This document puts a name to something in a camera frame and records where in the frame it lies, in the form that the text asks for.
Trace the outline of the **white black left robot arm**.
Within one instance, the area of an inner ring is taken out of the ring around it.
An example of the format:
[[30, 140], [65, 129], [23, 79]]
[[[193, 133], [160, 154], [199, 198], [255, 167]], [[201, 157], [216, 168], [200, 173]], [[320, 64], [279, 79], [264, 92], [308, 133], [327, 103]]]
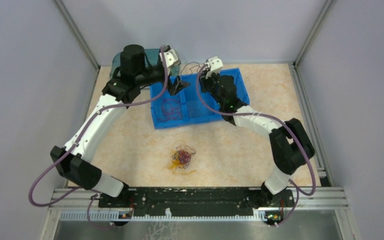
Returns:
[[188, 86], [180, 80], [170, 81], [171, 70], [181, 63], [175, 49], [164, 45], [153, 56], [157, 59], [155, 64], [150, 62], [151, 57], [141, 45], [125, 46], [119, 54], [119, 65], [113, 68], [111, 79], [102, 89], [92, 113], [63, 147], [54, 146], [50, 152], [61, 177], [85, 190], [110, 196], [111, 202], [118, 207], [129, 203], [128, 185], [92, 165], [101, 141], [115, 121], [129, 107], [135, 106], [134, 99], [140, 95], [142, 87], [161, 84], [163, 89], [151, 98], [154, 101], [165, 91], [175, 95]]

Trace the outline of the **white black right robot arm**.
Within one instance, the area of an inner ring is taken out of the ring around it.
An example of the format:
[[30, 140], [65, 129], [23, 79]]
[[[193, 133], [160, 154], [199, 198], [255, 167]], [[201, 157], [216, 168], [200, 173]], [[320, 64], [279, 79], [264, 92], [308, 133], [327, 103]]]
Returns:
[[[211, 112], [236, 126], [247, 129], [269, 141], [274, 167], [262, 183], [266, 188], [261, 199], [267, 206], [275, 206], [281, 200], [281, 191], [288, 185], [306, 196], [316, 191], [316, 176], [310, 159], [315, 155], [302, 123], [292, 118], [282, 121], [278, 117], [259, 112], [237, 97], [236, 86], [229, 75], [211, 73], [201, 68], [196, 76], [195, 89], [199, 100]], [[305, 192], [292, 180], [298, 168], [306, 165], [311, 177], [311, 190]]]

